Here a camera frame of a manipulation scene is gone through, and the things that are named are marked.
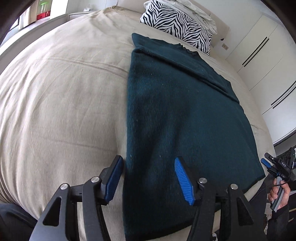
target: wall outlet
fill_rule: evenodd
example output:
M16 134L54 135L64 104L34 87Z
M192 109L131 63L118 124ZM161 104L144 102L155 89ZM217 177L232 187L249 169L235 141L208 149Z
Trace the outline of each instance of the wall outlet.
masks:
M222 44L222 47L225 49L225 50L228 50L228 47L226 44Z

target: zebra print pillowcase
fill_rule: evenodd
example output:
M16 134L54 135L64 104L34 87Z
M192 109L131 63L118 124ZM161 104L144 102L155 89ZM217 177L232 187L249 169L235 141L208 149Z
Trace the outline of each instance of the zebra print pillowcase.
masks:
M212 34L181 11L153 0L143 14L142 22L174 35L210 55Z

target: metal screw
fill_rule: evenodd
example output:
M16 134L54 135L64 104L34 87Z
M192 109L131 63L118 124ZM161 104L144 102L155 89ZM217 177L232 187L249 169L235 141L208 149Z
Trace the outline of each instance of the metal screw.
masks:
M236 185L236 184L231 184L230 185L230 187L231 187L231 189L233 189L233 190L237 190L239 187Z
M200 183L207 183L207 179L205 179L204 177L201 177L198 181Z
M68 184L64 183L64 184L61 185L60 188L61 188L62 190L65 190L65 189L68 188Z
M92 182L92 183L97 183L99 180L100 180L99 177L93 177L93 178L91 179L91 182Z

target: mattress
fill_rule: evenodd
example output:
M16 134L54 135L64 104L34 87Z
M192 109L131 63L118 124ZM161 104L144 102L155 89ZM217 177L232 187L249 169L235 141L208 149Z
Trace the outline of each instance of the mattress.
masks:
M25 48L0 75L2 202L16 203L38 218L62 183L83 184L108 167L115 155L126 157L126 88L134 49L131 34L197 50L140 23L140 16L112 7L74 19ZM242 79L213 50L210 56L199 54L231 82L251 124L259 158L265 152L275 155L267 126ZM118 241L125 240L123 179L114 199L103 207L110 238ZM248 200L262 182L245 194ZM78 207L84 241L81 205ZM219 228L218 217L219 212L214 230ZM189 230L157 240L186 240Z

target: headboard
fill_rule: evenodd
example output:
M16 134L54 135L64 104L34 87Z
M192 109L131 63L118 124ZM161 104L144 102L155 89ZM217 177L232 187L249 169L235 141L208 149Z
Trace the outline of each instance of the headboard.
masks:
M132 11L144 13L144 2L147 0L118 0L118 6L124 7L127 9L130 9ZM216 23L217 26L217 32L218 34L213 35L212 37L212 46L215 46L220 39L223 39L226 37L227 32L229 30L229 27L221 20L219 19L215 14L213 14L211 11L200 5L199 3L195 2L194 0L190 0L195 6L199 7L201 10L203 10L206 14L208 14Z

